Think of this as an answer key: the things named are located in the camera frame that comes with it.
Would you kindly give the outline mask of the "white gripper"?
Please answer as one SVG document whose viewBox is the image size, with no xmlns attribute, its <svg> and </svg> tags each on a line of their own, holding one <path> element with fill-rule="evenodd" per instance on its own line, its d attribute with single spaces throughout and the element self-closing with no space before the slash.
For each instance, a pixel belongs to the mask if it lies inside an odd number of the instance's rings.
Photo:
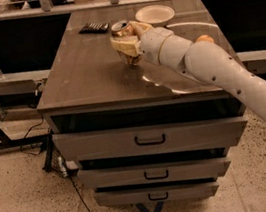
<svg viewBox="0 0 266 212">
<path fill-rule="evenodd" d="M 141 53 L 149 63 L 160 65 L 160 51 L 165 40 L 173 36 L 173 31 L 164 27 L 152 28 L 148 23 L 130 21 L 134 35 L 112 37 L 112 48 L 131 57 L 138 57 Z"/>
</svg>

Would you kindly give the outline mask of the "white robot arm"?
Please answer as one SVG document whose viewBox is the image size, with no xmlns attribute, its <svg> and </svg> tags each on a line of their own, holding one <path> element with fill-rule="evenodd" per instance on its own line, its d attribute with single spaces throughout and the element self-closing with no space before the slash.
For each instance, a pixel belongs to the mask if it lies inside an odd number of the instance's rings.
<svg viewBox="0 0 266 212">
<path fill-rule="evenodd" d="M 111 32 L 114 50 L 130 57 L 140 55 L 191 80 L 220 87 L 266 122 L 266 80 L 238 64 L 217 44 L 193 42 L 168 28 L 137 21 L 119 21 Z"/>
</svg>

